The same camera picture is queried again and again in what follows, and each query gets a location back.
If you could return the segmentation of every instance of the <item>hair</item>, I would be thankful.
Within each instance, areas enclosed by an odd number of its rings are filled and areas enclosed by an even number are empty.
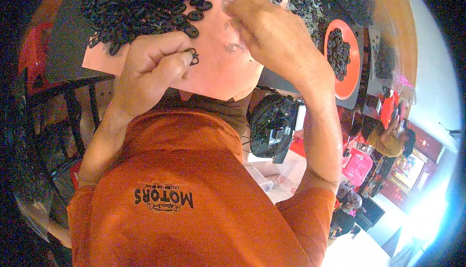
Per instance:
[[[414,144],[416,143],[416,133],[414,130],[407,129],[404,133],[409,137],[409,141],[405,142],[405,150],[403,151],[403,156],[409,157],[412,154],[414,149]]]
[[[361,228],[357,225],[354,226],[353,230],[351,231],[352,234],[357,235],[361,231]]]

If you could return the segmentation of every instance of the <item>orange shirt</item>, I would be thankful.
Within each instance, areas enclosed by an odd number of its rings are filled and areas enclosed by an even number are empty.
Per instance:
[[[123,162],[68,205],[73,266],[319,266],[335,195],[274,206],[223,120],[176,110],[131,122]]]

